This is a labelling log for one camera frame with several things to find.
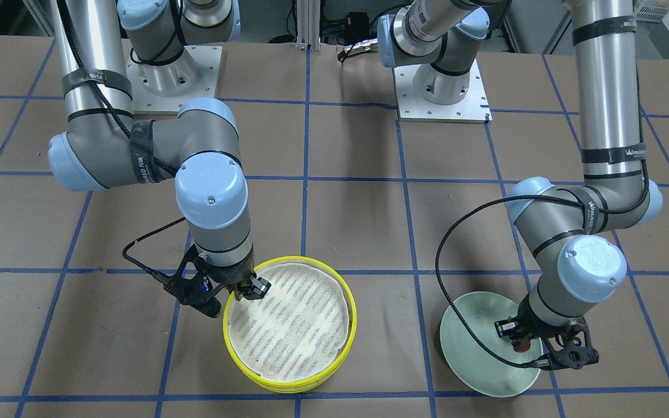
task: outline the white mounting plate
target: white mounting plate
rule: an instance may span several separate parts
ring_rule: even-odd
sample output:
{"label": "white mounting plate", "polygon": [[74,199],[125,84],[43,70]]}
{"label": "white mounting plate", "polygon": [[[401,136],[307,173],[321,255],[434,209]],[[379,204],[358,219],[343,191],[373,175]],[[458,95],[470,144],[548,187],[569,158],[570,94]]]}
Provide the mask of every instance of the white mounting plate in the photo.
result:
{"label": "white mounting plate", "polygon": [[180,105],[199,96],[215,97],[218,85],[218,71],[221,69],[220,46],[186,46],[185,49],[199,66],[202,78],[196,85],[182,95],[159,96],[143,87],[143,80],[138,75],[138,64],[128,59],[125,72],[133,86],[134,114],[177,114]]}
{"label": "white mounting plate", "polygon": [[483,124],[492,121],[484,83],[481,81],[476,60],[470,70],[472,83],[463,100],[453,105],[438,105],[422,98],[412,85],[420,66],[404,66],[394,69],[396,103],[399,119],[418,122],[462,122],[463,124]]}

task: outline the floor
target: floor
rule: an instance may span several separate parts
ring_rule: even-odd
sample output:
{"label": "floor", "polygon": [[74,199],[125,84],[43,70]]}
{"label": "floor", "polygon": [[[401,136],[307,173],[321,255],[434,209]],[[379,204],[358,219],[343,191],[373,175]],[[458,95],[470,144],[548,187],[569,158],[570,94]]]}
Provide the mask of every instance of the floor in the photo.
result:
{"label": "floor", "polygon": [[[0,416],[669,416],[669,61],[639,64],[650,176],[666,206],[605,234],[631,269],[587,315],[600,364],[543,372],[524,394],[494,399],[441,357],[447,304],[432,262],[451,223],[513,183],[581,180],[573,59],[482,53],[494,120],[448,125],[400,122],[375,55],[341,66],[328,47],[224,48],[218,97],[240,129],[257,260],[305,254],[343,275],[359,313],[350,356],[305,394],[247,380],[220,320],[179,307],[120,257],[179,216],[171,182],[61,188],[46,158],[67,129],[54,42],[0,37]],[[172,269],[187,243],[176,228],[135,254]],[[441,260],[454,297],[518,302],[541,273],[502,207],[457,230]]]}

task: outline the velcro strap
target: velcro strap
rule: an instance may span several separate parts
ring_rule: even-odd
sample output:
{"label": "velcro strap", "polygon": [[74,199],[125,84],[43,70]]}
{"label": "velcro strap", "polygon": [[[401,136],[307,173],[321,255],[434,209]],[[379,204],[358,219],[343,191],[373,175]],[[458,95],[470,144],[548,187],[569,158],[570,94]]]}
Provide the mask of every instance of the velcro strap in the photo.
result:
{"label": "velcro strap", "polygon": [[598,232],[595,230],[595,223],[598,221],[598,216],[600,216],[600,207],[595,203],[595,199],[592,198],[592,195],[587,193],[587,190],[584,188],[574,188],[573,190],[569,189],[560,189],[566,190],[569,193],[573,194],[577,200],[583,204],[583,222],[582,230],[585,231],[585,235],[593,235],[593,233]]}
{"label": "velcro strap", "polygon": [[159,183],[164,180],[154,162],[154,121],[137,121],[131,129],[131,161],[139,183]]}
{"label": "velcro strap", "polygon": [[76,69],[63,76],[63,79],[61,79],[61,87],[63,88],[63,93],[65,95],[66,93],[71,92],[71,90],[74,90],[74,88],[90,81],[104,84],[105,87],[116,88],[133,98],[130,80],[123,77],[122,74],[110,70]]}
{"label": "velcro strap", "polygon": [[647,146],[640,142],[637,145],[621,146],[619,148],[596,148],[582,150],[583,163],[624,163],[647,159]]}
{"label": "velcro strap", "polygon": [[571,44],[574,46],[588,39],[602,37],[603,35],[623,34],[624,32],[636,32],[636,18],[634,16],[610,17],[578,27],[571,33]]}

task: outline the yellow plate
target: yellow plate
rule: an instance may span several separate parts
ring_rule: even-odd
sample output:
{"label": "yellow plate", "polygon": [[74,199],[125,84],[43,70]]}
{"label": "yellow plate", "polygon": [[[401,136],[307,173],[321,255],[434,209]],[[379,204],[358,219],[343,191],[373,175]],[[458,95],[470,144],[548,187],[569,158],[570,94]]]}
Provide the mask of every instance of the yellow plate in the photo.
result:
{"label": "yellow plate", "polygon": [[340,352],[340,354],[334,359],[334,362],[332,362],[332,364],[329,365],[329,367],[327,367],[326,369],[307,379],[301,379],[297,381],[286,381],[285,383],[283,383],[282,381],[273,381],[270,379],[265,379],[262,376],[258,375],[257,373],[253,372],[252,370],[250,370],[250,368],[247,367],[242,362],[241,359],[239,359],[238,355],[234,351],[234,348],[231,346],[231,339],[229,338],[229,311],[231,310],[231,305],[234,304],[234,302],[236,302],[236,299],[234,299],[233,294],[229,296],[229,300],[226,302],[226,307],[224,309],[223,328],[224,328],[224,342],[226,343],[226,349],[231,355],[231,359],[234,361],[234,363],[236,363],[237,367],[239,367],[239,369],[242,371],[242,373],[244,373],[245,376],[247,376],[251,381],[254,381],[255,383],[259,384],[260,386],[265,387],[265,389],[268,389],[268,391],[280,392],[281,394],[295,394],[296,392],[308,391],[324,383],[324,381],[326,381],[326,379],[329,379],[329,376],[333,375],[337,371],[337,369],[340,368],[342,363],[345,362],[345,358],[350,353],[350,348],[353,346],[353,339],[355,339],[355,328],[358,325],[358,315],[355,310],[355,299],[353,299],[353,294],[351,293],[350,288],[348,288],[347,283],[345,283],[345,280],[343,280],[342,276],[340,276],[339,273],[335,272],[334,268],[329,267],[323,262],[314,260],[313,258],[301,257],[301,256],[279,257],[276,259],[265,261],[263,262],[263,264],[257,265],[257,267],[255,267],[254,269],[255,271],[260,271],[263,268],[271,267],[272,265],[287,264],[287,262],[297,262],[298,264],[305,264],[309,265],[310,267],[318,268],[319,270],[322,270],[331,275],[333,278],[337,279],[337,282],[339,282],[340,286],[342,287],[342,291],[345,294],[345,301],[348,308],[348,314],[350,314],[350,329],[348,330],[347,339],[344,347],[342,348],[342,352]]}

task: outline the light blue joint cap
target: light blue joint cap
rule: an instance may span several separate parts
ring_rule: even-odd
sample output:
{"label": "light blue joint cap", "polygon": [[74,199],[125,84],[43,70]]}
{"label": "light blue joint cap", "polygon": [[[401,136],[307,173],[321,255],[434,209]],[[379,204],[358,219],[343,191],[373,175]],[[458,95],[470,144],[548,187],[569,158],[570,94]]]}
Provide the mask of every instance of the light blue joint cap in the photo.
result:
{"label": "light blue joint cap", "polygon": [[597,304],[613,294],[626,278],[626,259],[614,244],[597,235],[576,236],[557,259],[559,279],[580,301]]}
{"label": "light blue joint cap", "polygon": [[74,154],[66,139],[66,132],[51,138],[51,144],[48,146],[48,163],[56,180],[72,192],[107,190],[89,174]]}
{"label": "light blue joint cap", "polygon": [[[523,195],[542,195],[545,191],[553,189],[554,185],[545,177],[531,177],[526,178],[522,182],[513,186],[508,192],[508,197],[523,196]],[[505,209],[507,209],[508,217],[510,217],[510,224],[515,225],[520,214],[531,206],[532,200],[514,200],[505,202]]]}
{"label": "light blue joint cap", "polygon": [[478,8],[460,21],[456,29],[478,41],[485,39],[489,32],[489,15],[483,8]]}
{"label": "light blue joint cap", "polygon": [[647,206],[645,216],[635,223],[634,226],[642,225],[655,219],[662,212],[662,192],[659,191],[657,183],[650,180],[650,205]]}
{"label": "light blue joint cap", "polygon": [[388,15],[380,16],[377,26],[377,39],[379,40],[379,56],[382,64],[388,69],[396,68],[394,58],[393,37],[391,35],[391,19]]}
{"label": "light blue joint cap", "polygon": [[247,181],[234,159],[200,153],[185,160],[175,176],[177,206],[185,218],[203,229],[221,229],[244,213]]}
{"label": "light blue joint cap", "polygon": [[169,0],[118,0],[117,15],[126,31],[137,31],[156,20]]}
{"label": "light blue joint cap", "polygon": [[223,117],[223,119],[226,119],[226,122],[229,122],[229,124],[234,127],[236,134],[239,135],[239,130],[236,129],[236,119],[234,119],[234,114],[231,112],[231,109],[229,109],[229,106],[226,106],[226,103],[216,98],[208,98],[206,96],[193,98],[190,99],[188,103],[182,105],[182,110],[177,114],[177,117],[182,117],[184,112],[191,110],[207,111]]}
{"label": "light blue joint cap", "polygon": [[242,32],[242,18],[239,16],[239,0],[234,0],[231,3],[231,11],[233,14],[234,22],[233,27],[231,27],[231,35],[229,35],[229,41],[234,41],[239,38],[239,34]]}

